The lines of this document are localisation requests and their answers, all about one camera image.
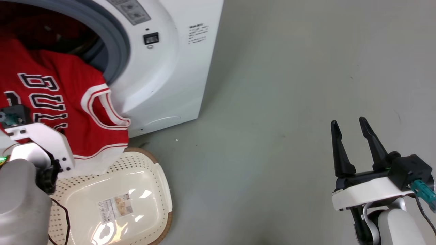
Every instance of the front-loading washing machine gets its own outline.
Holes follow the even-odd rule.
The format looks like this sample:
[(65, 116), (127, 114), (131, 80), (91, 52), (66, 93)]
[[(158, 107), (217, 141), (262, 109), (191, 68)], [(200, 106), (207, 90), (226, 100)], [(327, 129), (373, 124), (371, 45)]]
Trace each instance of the front-loading washing machine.
[[(95, 34), (82, 59), (101, 70), (129, 137), (196, 119), (223, 0), (6, 0), (72, 17)], [(0, 148), (14, 144), (0, 136)]]

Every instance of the black cable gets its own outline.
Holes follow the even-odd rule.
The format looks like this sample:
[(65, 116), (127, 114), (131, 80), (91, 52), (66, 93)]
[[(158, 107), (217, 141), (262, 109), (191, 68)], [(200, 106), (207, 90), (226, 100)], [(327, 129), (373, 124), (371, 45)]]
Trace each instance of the black cable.
[[(70, 217), (68, 216), (68, 209), (66, 207), (60, 205), (60, 203), (58, 203), (55, 199), (52, 198), (51, 200), (65, 211), (65, 216), (67, 218), (67, 237), (65, 238), (65, 245), (67, 245), (68, 238), (70, 237)], [(53, 245), (58, 245), (56, 242), (53, 241), (53, 239), (50, 237), (50, 235), (48, 235), (48, 239), (51, 241), (51, 243), (53, 243)]]
[(424, 213), (424, 210), (422, 209), (421, 203), (419, 201), (419, 197), (417, 197), (416, 195), (415, 195), (415, 200), (416, 200), (416, 204), (418, 205), (419, 211), (421, 212), (421, 214), (424, 217), (424, 219), (427, 220), (428, 224), (430, 225), (430, 227), (432, 228), (432, 230), (433, 230), (433, 232), (435, 233), (435, 236), (436, 236), (436, 228), (432, 224), (432, 222), (430, 221), (429, 217), (427, 217), (427, 215)]

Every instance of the barcode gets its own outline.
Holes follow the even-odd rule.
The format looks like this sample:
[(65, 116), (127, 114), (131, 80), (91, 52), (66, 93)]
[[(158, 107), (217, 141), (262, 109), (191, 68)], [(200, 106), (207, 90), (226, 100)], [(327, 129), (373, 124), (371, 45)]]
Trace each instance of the barcode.
[(104, 208), (100, 209), (100, 217), (102, 218), (103, 222), (109, 222), (109, 217), (106, 216), (106, 212)]

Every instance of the teal cable connector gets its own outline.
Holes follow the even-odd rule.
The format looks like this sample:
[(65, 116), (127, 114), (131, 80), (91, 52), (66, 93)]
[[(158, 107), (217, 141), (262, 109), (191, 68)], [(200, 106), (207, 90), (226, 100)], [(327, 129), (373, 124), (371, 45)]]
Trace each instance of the teal cable connector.
[(436, 213), (436, 194), (422, 180), (413, 181), (411, 190), (429, 205), (433, 213)]

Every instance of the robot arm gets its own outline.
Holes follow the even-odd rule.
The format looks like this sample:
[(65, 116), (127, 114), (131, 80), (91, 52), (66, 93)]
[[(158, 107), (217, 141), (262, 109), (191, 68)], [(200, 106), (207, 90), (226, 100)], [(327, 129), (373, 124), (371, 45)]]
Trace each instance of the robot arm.
[(0, 167), (0, 244), (47, 245), (52, 200), (59, 172), (74, 168), (64, 135), (26, 120), (25, 107), (2, 109), (0, 120), (13, 140), (33, 142), (16, 146)]
[[(423, 198), (435, 210), (435, 181), (432, 168), (417, 155), (387, 154), (380, 140), (363, 117), (359, 119), (368, 140), (373, 171), (356, 173), (341, 142), (336, 121), (331, 123), (336, 189), (332, 194), (336, 210), (350, 210), (356, 237), (361, 245), (425, 245), (424, 238), (407, 212), (404, 197)], [(387, 210), (369, 208), (388, 207)]]

